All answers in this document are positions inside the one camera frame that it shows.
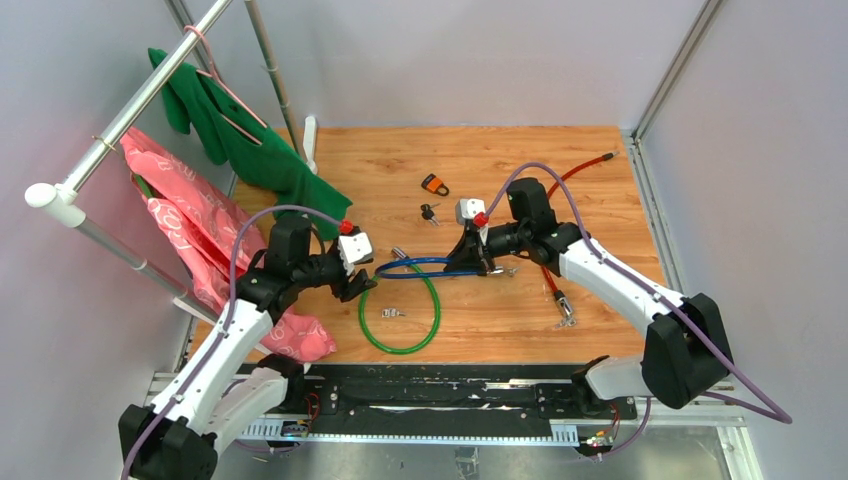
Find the small silver cable keys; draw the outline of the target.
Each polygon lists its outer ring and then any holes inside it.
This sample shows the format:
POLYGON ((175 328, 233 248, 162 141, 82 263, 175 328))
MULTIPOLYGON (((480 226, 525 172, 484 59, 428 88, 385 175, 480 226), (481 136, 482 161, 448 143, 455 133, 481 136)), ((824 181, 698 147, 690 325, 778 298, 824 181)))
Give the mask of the small silver cable keys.
POLYGON ((396 309, 396 308, 384 308, 381 311, 382 318, 395 318, 395 317, 403 317, 405 313, 396 309))

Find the black padlock keys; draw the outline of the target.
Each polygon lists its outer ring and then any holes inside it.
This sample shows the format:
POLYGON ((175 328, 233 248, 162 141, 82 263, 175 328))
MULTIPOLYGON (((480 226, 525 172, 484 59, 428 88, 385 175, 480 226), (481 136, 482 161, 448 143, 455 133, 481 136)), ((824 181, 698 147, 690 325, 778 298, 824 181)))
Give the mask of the black padlock keys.
POLYGON ((420 205, 421 217, 433 226, 439 226, 440 225, 440 222, 439 222, 439 220, 436 217, 436 214, 434 212, 434 208, 436 206, 438 206, 438 203, 436 203, 436 204, 424 203, 424 204, 420 205))

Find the orange black padlock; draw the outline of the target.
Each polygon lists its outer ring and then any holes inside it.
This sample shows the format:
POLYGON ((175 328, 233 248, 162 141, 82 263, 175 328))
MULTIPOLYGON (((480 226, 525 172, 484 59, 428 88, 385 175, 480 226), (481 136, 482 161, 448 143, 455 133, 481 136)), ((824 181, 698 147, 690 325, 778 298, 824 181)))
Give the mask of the orange black padlock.
POLYGON ((431 173, 427 175, 421 182, 421 188, 425 191, 441 196, 446 197, 450 194, 450 189, 445 185, 442 179, 440 179, 437 175, 431 173))

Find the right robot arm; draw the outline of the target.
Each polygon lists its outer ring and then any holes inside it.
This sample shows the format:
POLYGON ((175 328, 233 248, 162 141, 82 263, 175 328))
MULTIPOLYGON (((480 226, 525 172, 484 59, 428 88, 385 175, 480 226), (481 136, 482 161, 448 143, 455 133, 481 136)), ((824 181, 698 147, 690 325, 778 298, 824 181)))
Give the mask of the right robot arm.
POLYGON ((611 400, 633 396, 681 409, 729 375, 732 356, 715 301, 651 281, 620 263, 578 224, 558 221, 537 179, 514 180, 505 194, 513 219, 500 226, 482 224, 482 200, 457 202, 456 219, 464 230, 444 270, 487 275, 496 258, 525 254, 588 289, 644 338, 641 354, 604 355, 572 374, 571 403, 577 413, 596 417, 611 400))

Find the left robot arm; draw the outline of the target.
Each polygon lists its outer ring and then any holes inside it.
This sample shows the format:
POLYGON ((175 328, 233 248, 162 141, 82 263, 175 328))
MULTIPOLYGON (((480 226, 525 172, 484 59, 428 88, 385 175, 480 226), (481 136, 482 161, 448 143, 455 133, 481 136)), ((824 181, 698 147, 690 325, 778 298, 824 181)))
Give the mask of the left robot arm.
POLYGON ((348 221, 318 254, 311 221, 283 216, 267 248, 232 270, 230 296, 186 366, 147 406, 130 405, 118 429, 123 479, 209 479, 219 456, 259 416, 277 408, 298 411, 306 400, 305 374, 314 354, 296 350, 263 358, 241 382, 234 377, 267 335, 305 335, 283 317, 306 289, 327 286, 342 302, 374 287, 363 269, 374 257, 368 235, 348 221))

